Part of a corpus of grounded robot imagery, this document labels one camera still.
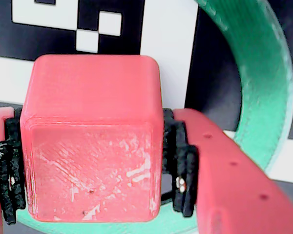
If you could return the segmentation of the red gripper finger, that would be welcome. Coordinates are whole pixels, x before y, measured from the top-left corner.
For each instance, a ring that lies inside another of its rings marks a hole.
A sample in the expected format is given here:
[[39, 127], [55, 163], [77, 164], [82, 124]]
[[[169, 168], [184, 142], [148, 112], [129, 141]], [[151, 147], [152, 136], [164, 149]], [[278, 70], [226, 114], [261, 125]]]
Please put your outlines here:
[[16, 223], [16, 211], [26, 207], [22, 158], [21, 109], [0, 107], [0, 234], [2, 223]]
[[193, 109], [164, 110], [163, 202], [197, 215], [201, 234], [293, 234], [293, 203], [210, 119]]

